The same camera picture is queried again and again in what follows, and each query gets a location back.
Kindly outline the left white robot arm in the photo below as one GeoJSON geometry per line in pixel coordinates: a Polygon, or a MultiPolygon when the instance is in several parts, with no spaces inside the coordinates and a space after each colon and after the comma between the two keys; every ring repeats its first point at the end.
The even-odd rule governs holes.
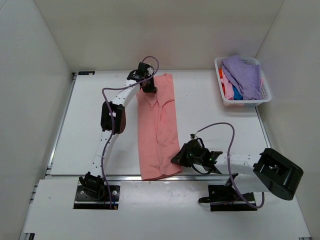
{"type": "Polygon", "coordinates": [[[93,200],[100,201],[107,197],[112,200],[112,191],[106,179],[105,167],[111,155],[112,148],[120,134],[126,128],[126,108],[134,96],[142,90],[144,93],[155,94],[157,88],[154,76],[159,68],[154,68],[144,61],[132,70],[123,87],[105,87],[101,90],[104,102],[101,108],[100,142],[88,173],[79,177],[83,191],[93,200]]]}

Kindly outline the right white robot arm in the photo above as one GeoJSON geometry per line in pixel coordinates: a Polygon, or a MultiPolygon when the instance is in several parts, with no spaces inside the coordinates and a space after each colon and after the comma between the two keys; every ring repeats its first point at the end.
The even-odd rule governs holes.
{"type": "Polygon", "coordinates": [[[270,192],[291,201],[304,174],[298,165],[272,148],[265,148],[258,155],[227,155],[210,151],[201,138],[185,143],[171,163],[192,169],[199,165],[204,168],[204,175],[228,175],[221,202],[259,192],[270,192]]]}

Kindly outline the salmon pink t shirt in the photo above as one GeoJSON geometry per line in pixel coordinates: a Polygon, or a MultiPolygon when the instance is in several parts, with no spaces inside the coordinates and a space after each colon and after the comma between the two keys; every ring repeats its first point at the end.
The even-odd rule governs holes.
{"type": "Polygon", "coordinates": [[[181,173],[182,167],[171,162],[180,151],[173,75],[154,79],[157,92],[137,98],[138,157],[143,181],[154,181],[181,173]]]}

